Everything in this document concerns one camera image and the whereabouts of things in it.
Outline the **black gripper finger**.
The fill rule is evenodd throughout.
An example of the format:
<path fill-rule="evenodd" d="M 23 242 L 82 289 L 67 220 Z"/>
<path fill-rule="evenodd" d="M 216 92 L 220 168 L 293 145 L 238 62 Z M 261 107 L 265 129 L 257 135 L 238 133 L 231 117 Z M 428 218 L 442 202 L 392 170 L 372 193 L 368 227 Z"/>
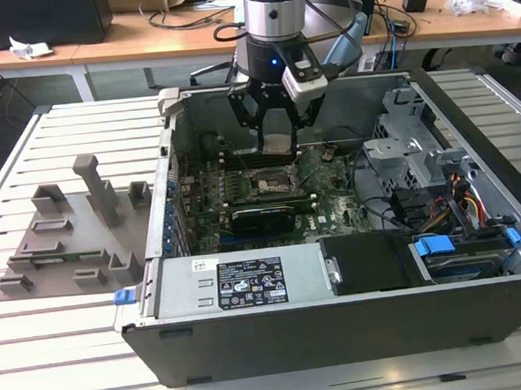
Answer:
<path fill-rule="evenodd" d="M 285 111 L 291 122 L 291 151 L 293 153 L 296 153 L 298 147 L 298 131 L 314 124 L 325 100 L 324 98 L 325 94 L 311 100 L 302 114 L 299 114 L 298 108 L 292 100 L 287 100 Z"/>
<path fill-rule="evenodd" d="M 250 96 L 256 103 L 256 110 L 252 114 L 245 106 L 246 97 Z M 262 125 L 265 117 L 265 105 L 262 98 L 261 83 L 235 84 L 230 86 L 227 93 L 228 102 L 237 118 L 239 125 L 250 131 L 257 131 L 257 150 L 261 152 L 264 148 L 264 132 Z"/>

